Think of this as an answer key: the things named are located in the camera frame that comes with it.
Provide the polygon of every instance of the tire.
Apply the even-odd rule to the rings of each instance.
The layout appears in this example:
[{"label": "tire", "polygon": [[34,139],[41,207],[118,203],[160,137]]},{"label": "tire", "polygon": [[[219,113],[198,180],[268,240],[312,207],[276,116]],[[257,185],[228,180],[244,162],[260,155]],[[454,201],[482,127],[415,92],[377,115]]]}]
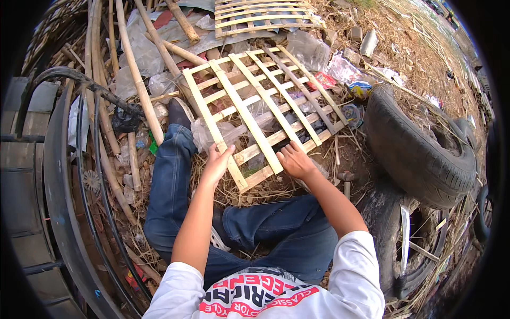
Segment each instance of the tire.
[{"label": "tire", "polygon": [[[397,256],[397,240],[400,233],[400,201],[405,192],[391,180],[378,180],[370,196],[360,206],[370,234],[374,238],[375,252],[379,263],[379,283],[387,301],[397,297],[395,282],[398,274],[394,271],[393,263]],[[448,217],[448,211],[443,211],[441,219]],[[439,257],[446,241],[448,224],[445,224],[432,249],[432,253]],[[435,263],[427,258],[413,271],[407,273],[404,289],[413,292],[434,269]]]},{"label": "tire", "polygon": [[485,243],[487,239],[489,239],[489,235],[491,234],[491,229],[487,227],[485,224],[485,200],[489,195],[489,187],[485,184],[481,189],[480,193],[476,198],[476,202],[478,205],[478,209],[480,213],[475,216],[475,220],[473,221],[473,226],[475,229],[476,239],[480,243]]},{"label": "tire", "polygon": [[[462,132],[445,116],[453,133]],[[400,110],[388,89],[372,90],[365,125],[370,146],[395,182],[423,205],[453,207],[473,187],[476,162],[473,150],[457,143],[455,156],[424,134]]]}]

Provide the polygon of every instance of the black cable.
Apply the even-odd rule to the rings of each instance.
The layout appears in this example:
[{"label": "black cable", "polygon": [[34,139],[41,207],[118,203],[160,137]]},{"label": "black cable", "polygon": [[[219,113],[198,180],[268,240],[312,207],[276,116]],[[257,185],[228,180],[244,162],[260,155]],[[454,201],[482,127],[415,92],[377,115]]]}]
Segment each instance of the black cable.
[{"label": "black cable", "polygon": [[[76,119],[76,152],[77,152],[76,162],[78,164],[78,182],[79,182],[78,185],[80,187],[80,194],[82,195],[82,201],[83,201],[83,206],[85,209],[85,215],[87,217],[87,222],[89,224],[90,231],[92,232],[92,237],[94,238],[94,244],[97,248],[97,251],[99,252],[101,260],[105,264],[106,270],[108,271],[110,278],[112,279],[112,281],[115,284],[115,286],[117,287],[117,289],[120,290],[120,292],[122,293],[122,296],[127,301],[127,303],[136,312],[138,317],[142,317],[142,312],[140,311],[140,309],[138,309],[138,306],[133,302],[133,300],[131,299],[131,296],[128,294],[128,292],[126,291],[124,286],[120,283],[120,280],[117,277],[117,274],[113,270],[112,265],[111,265],[110,261],[108,260],[108,257],[105,254],[103,245],[101,244],[99,235],[97,233],[96,226],[94,224],[94,219],[92,217],[90,207],[87,203],[85,189],[83,188],[82,113],[83,113],[83,104],[84,104],[84,94],[85,94],[85,87],[83,87],[82,94],[80,94],[80,102],[78,104],[78,115],[77,115],[77,119]],[[94,128],[97,129],[98,128],[97,122],[99,121],[99,119],[98,119],[99,93],[98,92],[96,92],[94,94],[94,99],[95,99],[95,118],[94,118],[95,125],[94,125]],[[99,134],[97,134],[97,131],[95,131],[94,136],[97,137],[97,140],[98,140]],[[95,149],[96,149],[96,154],[98,154],[99,147],[95,147]]]},{"label": "black cable", "polygon": [[135,281],[137,282],[138,286],[142,290],[143,294],[149,301],[152,300],[152,295],[150,291],[147,289],[145,284],[143,283],[142,279],[138,275],[138,272],[136,271],[135,267],[133,266],[133,263],[131,262],[131,258],[128,255],[128,252],[126,251],[126,248],[124,246],[124,242],[119,236],[119,232],[117,230],[117,226],[115,224],[115,221],[113,220],[113,214],[110,209],[110,205],[108,204],[108,196],[106,194],[106,185],[105,181],[103,179],[103,169],[101,167],[101,148],[99,144],[99,110],[98,105],[95,105],[95,111],[94,111],[94,127],[92,130],[92,138],[94,141],[94,149],[95,149],[95,156],[96,156],[96,170],[97,175],[99,176],[99,181],[101,184],[101,198],[103,200],[103,204],[105,207],[106,216],[108,218],[108,223],[110,224],[110,228],[112,229],[113,237],[115,238],[115,242],[119,246],[120,254],[122,255],[122,258],[124,259],[124,263],[126,263],[127,267],[131,271],[131,274],[135,278]]}]

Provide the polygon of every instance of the shoe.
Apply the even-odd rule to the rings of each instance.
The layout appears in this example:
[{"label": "shoe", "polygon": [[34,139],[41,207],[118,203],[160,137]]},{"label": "shoe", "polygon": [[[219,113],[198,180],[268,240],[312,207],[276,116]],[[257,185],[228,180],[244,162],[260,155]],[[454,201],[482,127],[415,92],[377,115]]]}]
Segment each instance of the shoe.
[{"label": "shoe", "polygon": [[178,97],[172,97],[168,102],[168,124],[179,124],[191,130],[191,122],[195,122],[190,108]]}]

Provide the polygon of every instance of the blue jeans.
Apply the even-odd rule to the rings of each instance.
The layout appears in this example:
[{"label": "blue jeans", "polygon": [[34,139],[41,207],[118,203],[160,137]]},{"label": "blue jeans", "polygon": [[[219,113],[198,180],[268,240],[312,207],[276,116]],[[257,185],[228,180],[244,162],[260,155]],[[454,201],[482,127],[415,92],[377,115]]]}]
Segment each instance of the blue jeans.
[{"label": "blue jeans", "polygon": [[[196,152],[191,132],[171,124],[156,156],[144,233],[167,263],[188,210],[191,157]],[[205,289],[252,266],[281,267],[302,281],[318,284],[338,242],[336,232],[313,195],[251,207],[227,207],[222,221],[229,238],[247,250],[255,249],[259,242],[279,243],[269,255],[252,261],[211,245]]]}]

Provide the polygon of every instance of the right hand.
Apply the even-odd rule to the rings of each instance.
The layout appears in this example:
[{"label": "right hand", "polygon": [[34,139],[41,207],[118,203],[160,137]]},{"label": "right hand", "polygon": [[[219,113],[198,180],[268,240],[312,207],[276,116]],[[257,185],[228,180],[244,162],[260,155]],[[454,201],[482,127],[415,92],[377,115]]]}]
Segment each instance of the right hand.
[{"label": "right hand", "polygon": [[310,157],[294,141],[291,141],[280,152],[277,152],[276,157],[288,175],[300,180],[304,180],[312,173],[319,171]]}]

